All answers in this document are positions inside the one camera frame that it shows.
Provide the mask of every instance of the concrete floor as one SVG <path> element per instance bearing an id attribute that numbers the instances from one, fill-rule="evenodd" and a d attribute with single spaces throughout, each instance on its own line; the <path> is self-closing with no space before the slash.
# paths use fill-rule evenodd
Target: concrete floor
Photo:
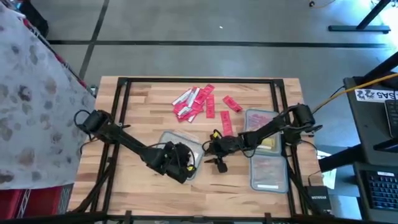
<path id="1" fill-rule="evenodd" d="M 80 45 L 54 45 L 82 77 L 97 85 L 105 75 L 297 77 L 311 107 L 343 85 L 344 77 L 361 76 L 396 51 L 398 9 L 388 7 L 374 25 L 391 25 L 390 34 L 328 32 L 328 25 L 355 25 L 371 10 L 371 0 L 337 0 L 310 9 L 306 0 L 31 0 L 49 21 L 48 40 L 82 40 Z M 105 3 L 104 21 L 93 35 Z M 318 0 L 317 5 L 327 3 Z M 96 40 L 192 40 L 388 44 L 383 48 L 227 47 L 164 45 L 93 45 Z M 324 128 L 319 146 L 359 143 L 346 97 L 316 114 Z M 356 193 L 337 195 L 356 196 Z M 342 200 L 334 199 L 340 204 Z"/>

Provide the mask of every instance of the yellow cable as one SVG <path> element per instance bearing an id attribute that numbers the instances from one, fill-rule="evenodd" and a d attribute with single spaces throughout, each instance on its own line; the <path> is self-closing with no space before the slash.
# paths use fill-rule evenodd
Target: yellow cable
<path id="1" fill-rule="evenodd" d="M 381 81 L 384 81 L 384 80 L 387 80 L 387 79 L 390 79 L 390 78 L 394 78 L 394 77 L 398 77 L 398 73 L 394 73 L 394 74 L 391 74 L 391 75 L 387 75 L 387 76 L 382 77 L 382 78 L 377 78 L 377 79 L 375 79 L 375 80 L 373 80 L 373 81 L 364 83 L 364 84 L 362 84 L 362 85 L 354 86 L 354 87 L 349 88 L 349 89 L 347 89 L 347 90 L 338 92 L 338 93 L 336 93 L 334 96 L 332 96 L 332 97 L 330 97 L 329 99 L 325 100 L 323 103 L 319 104 L 314 110 L 312 110 L 312 113 L 314 114 L 314 113 L 317 112 L 322 106 L 325 106 L 327 103 L 329 103 L 330 101 L 334 100 L 334 99 L 337 98 L 338 96 L 341 96 L 341 95 L 344 94 L 344 93 L 348 93 L 348 92 L 354 91 L 354 90 L 356 90 L 356 89 L 363 88 L 363 87 L 366 87 L 366 86 L 369 86 L 369 85 L 372 85 L 372 84 L 375 84 L 375 83 L 378 83 L 378 82 L 381 82 Z"/>
<path id="2" fill-rule="evenodd" d="M 336 0 L 332 0 L 332 1 L 330 1 L 329 3 L 327 3 L 327 4 L 323 5 L 323 6 L 312 6 L 311 8 L 312 9 L 321 9 L 323 7 L 327 7 L 328 5 L 330 5 L 331 3 L 335 2 L 335 1 Z"/>

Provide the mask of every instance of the wooden table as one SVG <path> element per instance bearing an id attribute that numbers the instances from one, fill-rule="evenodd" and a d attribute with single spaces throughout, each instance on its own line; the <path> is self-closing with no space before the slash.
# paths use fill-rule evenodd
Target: wooden table
<path id="1" fill-rule="evenodd" d="M 101 79 L 96 109 L 111 111 L 117 79 Z M 303 103 L 298 78 L 285 78 L 284 83 L 288 104 Z M 165 130 L 183 131 L 195 136 L 199 142 L 204 142 L 213 129 L 222 130 L 220 114 L 217 112 L 230 110 L 222 102 L 226 95 L 232 96 L 244 110 L 273 110 L 270 85 L 215 83 L 213 93 L 216 118 L 207 119 L 205 113 L 202 113 L 193 123 L 178 123 L 171 102 L 193 85 L 204 87 L 206 83 L 132 83 L 125 120 L 125 124 L 132 126 L 125 131 L 144 144 L 159 142 Z M 282 110 L 279 89 L 277 97 Z M 230 110 L 230 116 L 234 134 L 242 131 L 244 113 Z M 103 143 L 99 141 L 83 149 L 69 210 L 76 208 L 94 186 L 102 150 Z M 314 148 L 306 143 L 299 145 L 298 159 L 303 183 L 307 185 L 308 176 L 320 170 Z M 195 179 L 180 184 L 166 175 L 156 174 L 146 167 L 138 155 L 121 146 L 108 214 L 124 215 L 126 210 L 131 210 L 133 215 L 263 217 L 264 212 L 269 212 L 273 217 L 290 217 L 286 194 L 257 192 L 250 187 L 249 159 L 241 152 L 224 160 L 228 165 L 227 173 L 218 173 L 214 164 L 201 163 Z M 321 175 L 312 175 L 311 182 L 313 185 L 321 185 Z M 295 207 L 300 212 L 299 197 L 293 183 L 292 188 Z M 99 200 L 99 209 L 102 208 L 102 203 L 103 194 Z"/>

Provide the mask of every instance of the patterned fabric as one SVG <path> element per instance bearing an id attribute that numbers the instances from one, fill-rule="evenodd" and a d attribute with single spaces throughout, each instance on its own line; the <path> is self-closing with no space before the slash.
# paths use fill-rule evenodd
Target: patterned fabric
<path id="1" fill-rule="evenodd" d="M 73 183 L 86 139 L 73 115 L 94 100 L 0 3 L 0 189 Z"/>

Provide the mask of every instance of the keyboard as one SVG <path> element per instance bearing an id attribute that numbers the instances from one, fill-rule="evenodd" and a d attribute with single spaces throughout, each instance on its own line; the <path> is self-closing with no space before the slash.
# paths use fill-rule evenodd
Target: keyboard
<path id="1" fill-rule="evenodd" d="M 398 211 L 398 174 L 366 170 L 363 175 L 370 207 Z"/>

